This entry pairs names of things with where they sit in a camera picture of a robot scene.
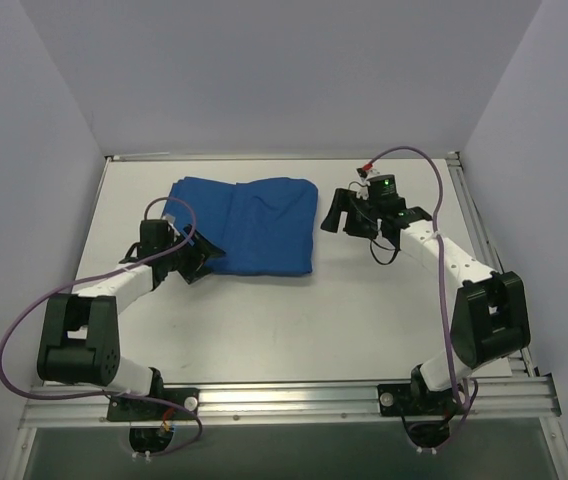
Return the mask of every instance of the white table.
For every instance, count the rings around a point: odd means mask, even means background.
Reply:
[[[405,379],[442,348],[437,282],[400,254],[377,265],[368,242],[319,229],[333,192],[356,180],[362,160],[193,160],[109,165],[78,277],[112,269],[138,239],[150,200],[185,176],[247,182],[288,176],[319,189],[314,272],[304,278],[211,275],[188,286],[173,273],[119,317],[122,355],[158,368],[167,382],[304,382]],[[472,252],[444,160],[440,228]],[[421,160],[382,160],[409,206],[432,211],[433,172]],[[159,216],[163,205],[153,214]],[[380,252],[384,257],[387,252]],[[507,360],[478,376],[510,376]]]

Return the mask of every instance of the blue towel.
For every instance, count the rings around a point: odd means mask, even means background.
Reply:
[[[317,187],[307,180],[269,178],[236,185],[186,177],[170,196],[193,207],[197,230],[226,252],[207,262],[216,273],[299,276],[313,271],[313,225]],[[167,202],[164,213],[178,229],[188,211]]]

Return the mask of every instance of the white wall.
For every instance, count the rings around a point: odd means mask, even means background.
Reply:
[[[459,150],[539,0],[22,0],[105,153]]]
[[[0,0],[0,337],[38,293],[73,276],[103,167],[98,146],[17,0]],[[31,383],[41,312],[9,349]],[[24,401],[0,384],[0,477]]]
[[[524,278],[535,359],[568,438],[568,1],[544,0],[464,151],[474,198]]]

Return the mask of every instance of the blue cloth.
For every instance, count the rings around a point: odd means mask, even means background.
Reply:
[[[299,276],[313,271],[313,225],[317,187],[307,180],[269,178],[236,185],[186,177],[171,197],[187,202],[197,230],[226,252],[207,262],[216,273]],[[167,202],[164,213],[180,230],[191,223],[188,211]]]

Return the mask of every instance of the screw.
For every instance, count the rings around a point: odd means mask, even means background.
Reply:
[[[390,393],[386,392],[383,393],[382,395],[380,395],[380,404],[383,407],[390,407],[393,405],[393,395],[391,395]]]
[[[186,397],[184,400],[184,408],[186,408],[189,412],[194,412],[197,409],[198,401],[195,397]]]

